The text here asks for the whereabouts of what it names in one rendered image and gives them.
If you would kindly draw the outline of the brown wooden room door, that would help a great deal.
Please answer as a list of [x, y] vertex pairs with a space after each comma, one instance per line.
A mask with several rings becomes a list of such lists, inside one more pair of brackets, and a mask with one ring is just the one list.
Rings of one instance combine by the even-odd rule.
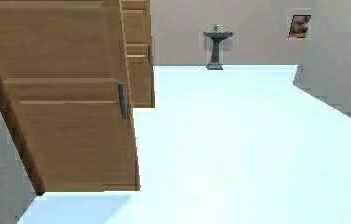
[[155, 107], [150, 0], [121, 0], [131, 94], [137, 108]]
[[121, 0], [0, 0], [0, 112], [37, 194], [139, 190], [132, 109]]

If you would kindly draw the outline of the dark grey pedestal sink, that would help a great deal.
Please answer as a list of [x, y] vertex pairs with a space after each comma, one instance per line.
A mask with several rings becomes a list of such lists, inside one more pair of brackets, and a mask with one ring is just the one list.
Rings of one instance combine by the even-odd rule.
[[203, 32], [203, 35], [212, 41], [210, 62], [206, 65], [208, 70], [223, 69], [223, 66], [220, 63], [220, 43], [234, 35], [234, 33], [231, 31], [220, 31], [219, 28], [220, 25], [215, 24], [212, 31]]

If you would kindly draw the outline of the framed wall picture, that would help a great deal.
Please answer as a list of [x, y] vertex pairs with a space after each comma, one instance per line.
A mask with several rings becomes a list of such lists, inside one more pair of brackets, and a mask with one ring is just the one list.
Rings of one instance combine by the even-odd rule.
[[305, 38], [309, 30], [310, 15], [294, 15], [291, 20], [289, 38]]

